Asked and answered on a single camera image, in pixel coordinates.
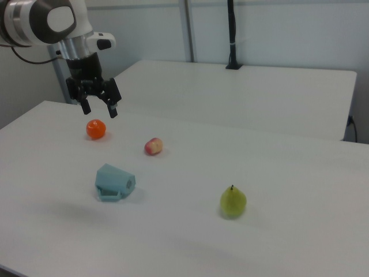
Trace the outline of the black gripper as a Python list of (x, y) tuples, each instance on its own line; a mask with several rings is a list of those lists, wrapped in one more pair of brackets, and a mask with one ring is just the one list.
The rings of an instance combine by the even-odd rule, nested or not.
[(66, 79), (67, 90), (72, 100), (76, 100), (85, 115), (91, 112), (87, 95), (98, 95), (107, 105), (111, 118), (118, 115), (118, 102), (121, 93), (114, 78), (104, 80), (97, 53), (81, 59), (67, 59), (70, 77)]

